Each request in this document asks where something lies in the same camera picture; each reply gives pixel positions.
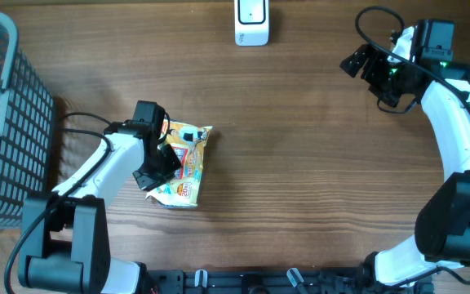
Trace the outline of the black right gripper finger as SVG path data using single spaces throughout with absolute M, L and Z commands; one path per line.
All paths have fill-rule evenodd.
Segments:
M 374 53 L 368 58 L 362 69 L 361 79 L 368 82 L 372 87 L 382 88 L 388 83 L 390 65 L 387 62 L 385 53 Z
M 376 50 L 370 44 L 362 44 L 350 56 L 342 60 L 339 67 L 351 78 L 355 78 Z

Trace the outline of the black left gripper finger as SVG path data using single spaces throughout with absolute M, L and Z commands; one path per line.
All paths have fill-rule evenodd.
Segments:
M 162 165 L 161 173 L 166 180 L 171 180 L 175 177 L 175 172 L 178 171 L 181 167 L 181 161 L 176 155 L 174 149 L 171 145 L 163 145 L 161 148 L 162 153 Z
M 142 172 L 141 170 L 134 171 L 132 175 L 138 187 L 143 191 L 151 191 L 156 189 L 170 180 L 167 176 L 158 173 L 150 175 L 148 173 Z

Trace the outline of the yellow wet wipes pack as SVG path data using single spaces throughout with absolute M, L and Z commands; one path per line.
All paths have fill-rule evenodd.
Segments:
M 166 184 L 149 191 L 146 199 L 153 198 L 164 207 L 195 208 L 202 183 L 203 161 L 212 126 L 197 127 L 178 121 L 164 122 L 169 144 L 181 163 L 175 177 Z

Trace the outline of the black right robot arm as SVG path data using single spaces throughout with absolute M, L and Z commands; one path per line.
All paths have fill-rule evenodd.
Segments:
M 444 183 L 422 208 L 413 236 L 373 255 L 374 283 L 408 287 L 440 271 L 470 267 L 470 66 L 453 62 L 454 22 L 420 20 L 393 32 L 387 51 L 367 40 L 340 63 L 395 108 L 411 94 L 432 125 Z

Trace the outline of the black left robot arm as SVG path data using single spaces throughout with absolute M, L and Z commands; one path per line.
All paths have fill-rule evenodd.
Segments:
M 138 101 L 133 117 L 111 122 L 99 148 L 50 193 L 28 196 L 21 236 L 4 274 L 22 287 L 63 293 L 157 293 L 145 264 L 110 252 L 106 208 L 129 177 L 143 191 L 166 184 L 181 163 L 166 136 L 170 116 L 155 102 Z

